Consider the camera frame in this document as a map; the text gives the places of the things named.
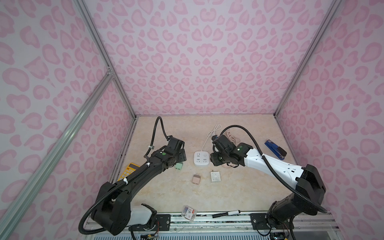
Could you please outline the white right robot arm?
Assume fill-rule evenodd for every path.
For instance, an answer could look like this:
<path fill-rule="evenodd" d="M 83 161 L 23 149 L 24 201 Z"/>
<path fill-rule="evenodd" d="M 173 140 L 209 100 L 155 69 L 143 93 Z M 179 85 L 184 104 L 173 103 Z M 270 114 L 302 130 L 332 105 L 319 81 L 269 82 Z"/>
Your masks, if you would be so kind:
<path fill-rule="evenodd" d="M 259 170 L 276 178 L 291 194 L 280 201 L 271 204 L 263 223 L 270 228 L 278 228 L 295 216 L 304 213 L 315 216 L 328 211 L 322 207 L 326 193 L 325 184 L 318 169 L 313 165 L 305 167 L 285 163 L 263 153 L 253 135 L 242 126 L 253 144 L 239 143 L 235 145 L 221 133 L 212 136 L 213 153 L 210 156 L 214 166 L 228 165 L 232 168 L 239 166 Z"/>

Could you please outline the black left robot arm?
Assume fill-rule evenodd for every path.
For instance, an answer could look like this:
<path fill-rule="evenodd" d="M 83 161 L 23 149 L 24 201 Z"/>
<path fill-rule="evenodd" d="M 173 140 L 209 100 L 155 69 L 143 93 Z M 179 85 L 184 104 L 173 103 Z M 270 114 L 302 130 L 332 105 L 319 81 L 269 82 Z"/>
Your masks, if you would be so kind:
<path fill-rule="evenodd" d="M 107 231 L 116 236 L 128 226 L 152 228 L 155 225 L 155 209 L 146 204 L 133 209 L 131 202 L 154 177 L 186 161 L 184 141 L 172 135 L 165 138 L 167 145 L 156 151 L 153 145 L 149 145 L 144 155 L 146 162 L 136 171 L 116 183 L 106 182 L 101 186 L 95 203 L 79 222 L 78 230 L 82 235 Z"/>

